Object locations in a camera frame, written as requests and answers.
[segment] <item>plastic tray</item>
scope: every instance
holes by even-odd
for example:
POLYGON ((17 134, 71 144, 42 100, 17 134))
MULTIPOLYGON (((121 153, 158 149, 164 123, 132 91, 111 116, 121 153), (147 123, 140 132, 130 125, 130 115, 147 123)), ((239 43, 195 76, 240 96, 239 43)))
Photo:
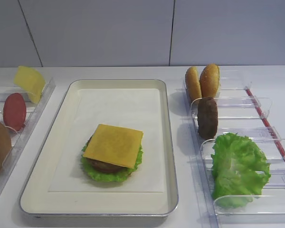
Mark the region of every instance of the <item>plastic tray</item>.
POLYGON ((198 134, 197 102, 190 103, 185 83, 184 99, 195 154, 192 169, 199 174, 196 184, 201 185, 203 197, 200 207, 208 211, 209 227, 219 227, 222 223, 249 223, 251 219, 271 223, 285 221, 285 139, 281 139, 276 129, 270 126, 267 117, 271 100, 253 96, 251 83, 242 80, 238 71, 221 71, 220 97, 215 98, 218 105, 218 135, 232 132, 248 136, 265 153, 270 165, 271 178, 265 185, 261 196, 253 196, 253 201, 245 207, 225 209, 220 206, 223 200, 251 198, 251 196, 224 196, 213 200, 211 193, 214 181, 211 175, 213 145, 215 139, 203 140, 198 134))
POLYGON ((9 130, 11 137, 12 148, 2 163, 2 169, 0 171, 0 194, 10 177, 30 135, 32 134, 36 123, 38 122, 50 96, 55 88, 53 79, 46 82, 46 85, 42 91, 42 97, 38 104, 30 102, 27 93, 17 86, 4 86, 0 85, 0 122, 3 122, 2 110, 6 98, 12 93, 20 93, 27 106, 27 116, 25 120, 25 127, 20 131, 15 132, 9 130))

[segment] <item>white tray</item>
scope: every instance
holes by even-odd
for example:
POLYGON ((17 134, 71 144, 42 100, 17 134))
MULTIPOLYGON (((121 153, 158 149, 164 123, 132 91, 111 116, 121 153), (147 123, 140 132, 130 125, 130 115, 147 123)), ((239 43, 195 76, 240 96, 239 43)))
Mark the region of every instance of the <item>white tray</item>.
POLYGON ((33 216, 165 217, 178 204, 165 83, 78 80, 60 107, 20 197, 33 216), (142 164, 125 182, 97 183, 81 167, 81 149, 99 124, 141 130, 142 164))

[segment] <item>green lettuce leaf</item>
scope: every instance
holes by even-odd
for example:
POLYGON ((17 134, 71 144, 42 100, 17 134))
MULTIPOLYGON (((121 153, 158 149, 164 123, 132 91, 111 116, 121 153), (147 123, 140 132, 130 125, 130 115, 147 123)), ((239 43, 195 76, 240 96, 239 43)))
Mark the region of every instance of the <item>green lettuce leaf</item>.
MULTIPOLYGON (((215 187, 213 199, 226 195, 261 195, 271 174, 265 154, 248 137, 227 133, 216 138, 211 155, 215 187)), ((222 207, 243 207, 252 197, 225 197, 217 201, 222 207)))
MULTIPOLYGON (((85 146, 82 149, 82 152, 86 151, 87 148, 87 144, 85 144, 85 146)), ((85 172, 87 173, 87 175, 89 177, 91 177, 93 180, 97 181, 97 182, 123 182, 126 179, 128 179, 129 175, 136 171, 138 168, 138 165, 142 163, 142 159, 143 159, 143 148, 142 146, 140 146, 138 154, 137 154, 137 158, 136 158, 136 162, 134 165, 134 168, 126 168, 126 169, 122 169, 120 171, 118 171, 117 173, 102 173, 99 172, 97 170, 95 170, 87 161, 87 158, 85 157, 81 157, 81 163, 82 166, 85 170, 85 172)))

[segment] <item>salami slice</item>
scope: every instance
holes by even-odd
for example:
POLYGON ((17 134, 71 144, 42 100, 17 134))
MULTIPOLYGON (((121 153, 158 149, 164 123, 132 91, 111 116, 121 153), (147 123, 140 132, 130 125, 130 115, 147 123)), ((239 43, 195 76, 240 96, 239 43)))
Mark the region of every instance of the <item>salami slice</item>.
POLYGON ((27 107, 21 94, 8 96, 3 107, 3 121, 6 126, 19 131, 24 126, 27 107))

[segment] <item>hamburger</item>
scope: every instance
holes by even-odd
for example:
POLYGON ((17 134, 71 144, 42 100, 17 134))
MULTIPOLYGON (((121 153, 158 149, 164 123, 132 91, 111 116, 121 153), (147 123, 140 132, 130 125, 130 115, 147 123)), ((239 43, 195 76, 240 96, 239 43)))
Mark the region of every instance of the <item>hamburger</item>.
POLYGON ((142 163, 141 131, 98 125, 82 149, 87 175, 98 182, 123 182, 142 163))

